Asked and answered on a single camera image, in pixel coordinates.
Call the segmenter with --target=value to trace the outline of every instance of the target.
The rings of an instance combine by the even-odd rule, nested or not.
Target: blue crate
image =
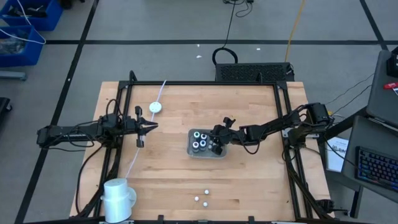
[[[43,39],[32,26],[0,27],[8,34],[17,34],[18,30],[29,34],[29,40],[43,42]],[[0,32],[0,39],[10,38]],[[35,65],[39,60],[43,45],[33,42],[26,42],[24,50],[19,54],[0,54],[0,67]]]
[[[57,0],[19,0],[22,5],[34,4],[38,5],[38,7],[42,4],[47,4],[47,17],[45,18],[37,18],[37,17],[28,17],[30,23],[35,27],[36,30],[54,30],[57,26],[58,21],[60,20],[61,14],[63,12],[62,7],[59,5]],[[7,16],[7,12],[10,10],[11,6],[17,7],[21,9],[17,0],[8,0],[3,9],[0,11],[0,19],[3,19],[10,26],[24,26],[29,25],[25,17],[14,17]]]

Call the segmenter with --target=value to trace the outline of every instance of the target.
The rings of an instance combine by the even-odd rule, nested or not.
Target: paper document
[[[329,145],[342,157],[346,157],[348,147],[348,140],[334,137],[328,141]],[[333,152],[328,145],[326,145],[326,169],[341,172],[344,160]]]

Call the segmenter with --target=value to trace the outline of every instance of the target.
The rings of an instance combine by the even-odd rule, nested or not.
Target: wooden table
[[[108,101],[116,97],[117,82],[104,82],[94,119],[104,115]],[[306,104],[303,83],[288,83],[292,108]],[[133,86],[130,115],[134,107],[143,109],[150,120],[149,104],[156,100],[160,86]],[[282,92],[280,92],[285,113]],[[281,158],[282,138],[275,133],[261,142],[256,155],[242,146],[228,145],[224,159],[193,159],[188,156],[187,133],[192,128],[212,129],[223,118],[236,119],[233,129],[263,124],[277,118],[271,86],[165,86],[160,102],[163,110],[155,115],[159,127],[151,131],[128,176],[137,192],[132,219],[156,220],[295,220],[286,166]],[[125,136],[119,177],[125,177],[137,147],[136,135]],[[307,146],[318,150],[316,140]],[[95,147],[86,151],[87,158]],[[98,188],[104,158],[103,149],[87,163],[81,176],[79,204],[82,208]],[[330,198],[320,156],[302,149],[309,189],[316,199]],[[297,188],[302,217],[302,194]],[[72,206],[71,215],[76,214]]]

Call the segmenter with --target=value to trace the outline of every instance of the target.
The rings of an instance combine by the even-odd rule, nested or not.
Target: black aluminum frame
[[[124,102],[124,114],[128,114],[129,112],[129,105],[130,105],[130,101],[131,101],[131,94],[132,94],[132,88],[134,85],[161,85],[163,84],[163,82],[154,82],[154,81],[137,81],[136,77],[134,74],[130,74],[131,76],[131,80],[129,81],[120,81],[119,85],[118,85],[118,92],[116,93],[116,101],[118,102],[118,104],[121,104],[121,97],[122,97],[122,93],[124,90],[127,90],[126,93],[126,99]],[[280,95],[279,95],[279,89],[282,89],[283,95],[284,95],[284,101],[285,101],[285,107],[286,107],[286,111],[287,113],[292,111],[291,105],[290,105],[290,99],[289,99],[289,93],[287,91],[287,84],[286,82],[214,82],[214,81],[198,81],[198,82],[185,82],[185,81],[169,81],[166,83],[166,85],[231,85],[231,86],[238,86],[238,85],[248,85],[248,86],[259,86],[259,85],[263,85],[263,86],[272,86],[273,90],[274,90],[274,95],[275,95],[275,105],[277,108],[277,114],[278,117],[281,118],[283,116],[283,112],[282,112],[282,105],[280,102]],[[288,149],[285,144],[285,141],[283,141],[284,137],[282,135],[281,132],[281,137],[282,137],[282,145],[284,149]],[[122,147],[123,147],[123,137],[119,137],[118,138],[119,141],[119,147],[117,147],[116,150],[116,155],[121,153]],[[100,185],[103,185],[107,180],[107,173],[108,173],[108,166],[109,166],[109,161],[111,158],[111,151],[113,149],[111,148],[107,148],[106,149],[106,153],[104,156],[104,162],[103,162],[103,167],[102,167],[102,172],[101,172],[101,178],[100,178]],[[289,150],[284,150],[285,151],[285,159],[287,161],[291,160],[290,157],[290,153]],[[42,153],[47,154],[47,151],[45,149],[42,149],[42,151],[40,152],[40,155]],[[302,158],[300,155],[300,151],[295,152],[295,158],[296,158],[296,165],[297,165],[297,171],[298,171],[298,175],[300,177],[301,182],[304,184],[304,186],[306,186],[306,188],[308,189],[308,185],[305,181],[305,172],[303,169],[303,163],[302,163]],[[114,162],[119,162],[120,161],[120,157],[115,157]],[[38,174],[34,173],[32,174],[32,178],[30,180],[28,190],[32,190],[34,191],[35,189],[35,185],[40,177],[40,173],[41,173],[41,168],[40,164],[44,163],[43,161],[40,161],[40,156],[39,156],[39,161],[37,161],[37,164],[39,164],[39,168],[37,168],[37,166],[35,167],[35,170],[38,169]],[[289,169],[289,166],[291,166],[291,162],[286,162],[286,168]],[[320,220],[320,219],[313,219],[312,217],[312,208],[309,204],[309,202],[307,201],[307,199],[305,197],[303,197],[304,200],[304,205],[305,205],[305,213],[306,213],[306,218],[303,218],[300,214],[300,207],[299,207],[299,200],[297,198],[297,190],[296,190],[296,183],[294,182],[293,178],[291,178],[291,176],[289,176],[289,187],[290,187],[290,194],[291,194],[291,198],[292,198],[292,206],[293,206],[293,210],[294,210],[294,216],[297,222],[306,222],[306,223],[353,223],[353,222],[340,222],[337,220]],[[19,210],[19,214],[18,217],[19,218],[23,218],[25,217],[25,214],[27,212],[27,209],[29,207],[30,204],[30,200],[32,198],[33,192],[31,192],[31,194],[26,194],[26,196],[30,196],[30,198],[28,199],[28,203],[24,203],[26,202],[25,200],[22,202],[21,208]],[[71,219],[66,219],[66,220],[52,220],[52,221],[47,221],[47,222],[35,222],[35,223],[98,223],[98,222],[103,222],[104,221],[104,217],[100,217],[100,209],[101,209],[101,201],[98,201],[94,207],[94,217],[93,218],[71,218]],[[24,223],[23,219],[21,222],[18,222],[18,217],[16,220],[16,223]],[[248,217],[249,221],[241,221],[241,222],[227,222],[227,221],[208,221],[208,223],[270,223],[270,222],[257,222],[254,221],[254,217]],[[163,220],[163,215],[159,215],[158,220],[135,220],[134,221],[135,224],[140,224],[140,223],[200,223],[200,221],[165,221]]]

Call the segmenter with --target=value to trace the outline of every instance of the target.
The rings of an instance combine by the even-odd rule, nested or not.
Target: gray floor
[[[78,1],[64,11],[48,40],[78,40],[93,0]],[[367,1],[385,40],[398,40],[396,0]],[[257,0],[253,12],[233,19],[231,39],[286,40],[300,1]],[[221,0],[101,0],[88,40],[202,40],[224,39],[231,5]],[[377,40],[359,3],[307,0],[295,40]],[[33,67],[2,68],[25,71],[25,82],[0,80],[0,96],[9,97],[14,110],[0,132],[0,216],[12,223],[21,204],[39,148],[35,132],[49,124],[76,45],[46,45]],[[73,125],[93,118],[101,82],[126,80],[134,70],[139,80],[214,80],[211,54],[220,45],[85,45],[63,107],[59,125]],[[285,45],[229,45],[240,62],[281,62]],[[308,100],[327,102],[374,72],[379,45],[293,45],[289,61],[296,80],[305,84]],[[220,53],[220,62],[231,62]],[[337,110],[363,90],[362,83],[328,105]],[[367,103],[366,92],[339,114],[349,116]],[[83,153],[50,152],[30,204],[26,222],[67,218],[75,192]],[[329,182],[332,199],[349,208],[353,192]],[[354,221],[393,223],[398,205],[368,190],[359,218]]]

